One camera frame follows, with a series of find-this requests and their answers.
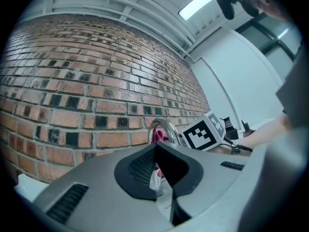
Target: white ceiling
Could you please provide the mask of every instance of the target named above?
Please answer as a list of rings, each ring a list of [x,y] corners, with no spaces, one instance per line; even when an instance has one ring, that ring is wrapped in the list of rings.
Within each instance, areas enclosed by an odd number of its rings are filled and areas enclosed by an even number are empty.
[[[236,29],[250,17],[236,5],[238,15],[227,21],[215,0],[187,21],[178,12],[192,0],[33,0],[20,21],[59,13],[98,15],[136,27],[183,57],[206,37],[225,25]]]

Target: brick wall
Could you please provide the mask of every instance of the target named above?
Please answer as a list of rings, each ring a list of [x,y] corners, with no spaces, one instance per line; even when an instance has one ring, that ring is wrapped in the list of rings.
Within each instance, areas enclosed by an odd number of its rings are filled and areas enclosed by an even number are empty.
[[[147,142],[156,116],[183,127],[208,111],[188,65],[148,35],[86,15],[16,27],[0,65],[1,152],[44,182]]]

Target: pink object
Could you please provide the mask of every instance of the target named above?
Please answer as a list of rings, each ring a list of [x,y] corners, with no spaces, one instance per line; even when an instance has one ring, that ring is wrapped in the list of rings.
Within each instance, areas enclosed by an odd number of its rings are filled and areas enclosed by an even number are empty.
[[[168,140],[169,138],[163,134],[162,131],[157,130],[156,128],[154,129],[154,133],[153,133],[153,144],[157,143],[157,142],[164,142],[165,140]],[[161,178],[162,176],[162,171],[161,169],[159,169],[158,171],[158,176]]]

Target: cable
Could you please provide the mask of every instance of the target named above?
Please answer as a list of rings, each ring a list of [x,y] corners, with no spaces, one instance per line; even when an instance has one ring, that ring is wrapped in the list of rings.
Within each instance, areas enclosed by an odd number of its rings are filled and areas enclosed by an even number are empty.
[[[233,147],[233,141],[231,141],[230,139],[228,139],[227,137],[224,137],[223,139],[224,141],[228,142],[230,145],[227,145],[227,144],[222,144],[222,145],[225,145],[225,146],[229,146],[231,148],[235,148],[235,149],[242,149],[242,150],[245,150],[245,151],[249,151],[249,152],[253,152],[253,150],[249,147],[246,147],[246,146],[243,146],[243,145],[237,145],[236,147]]]

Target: black mesh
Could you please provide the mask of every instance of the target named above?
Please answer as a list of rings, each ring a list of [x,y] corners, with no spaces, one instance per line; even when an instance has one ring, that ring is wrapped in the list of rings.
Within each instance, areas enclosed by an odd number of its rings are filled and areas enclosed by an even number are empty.
[[[136,158],[129,165],[129,171],[133,178],[145,186],[149,186],[151,175],[155,169],[156,162],[154,149]]]

